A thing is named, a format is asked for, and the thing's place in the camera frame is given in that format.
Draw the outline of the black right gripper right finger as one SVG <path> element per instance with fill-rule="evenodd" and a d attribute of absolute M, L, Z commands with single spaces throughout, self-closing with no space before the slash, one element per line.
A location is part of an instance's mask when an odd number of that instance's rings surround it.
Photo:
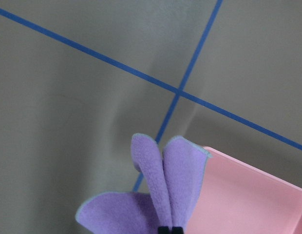
<path fill-rule="evenodd" d="M 172 227 L 172 234 L 183 234 L 182 227 Z"/>

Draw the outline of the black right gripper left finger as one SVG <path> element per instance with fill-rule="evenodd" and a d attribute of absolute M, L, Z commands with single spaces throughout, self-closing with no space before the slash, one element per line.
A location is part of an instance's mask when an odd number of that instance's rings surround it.
<path fill-rule="evenodd" d="M 158 234 L 170 234 L 170 229 L 168 226 L 158 227 Z"/>

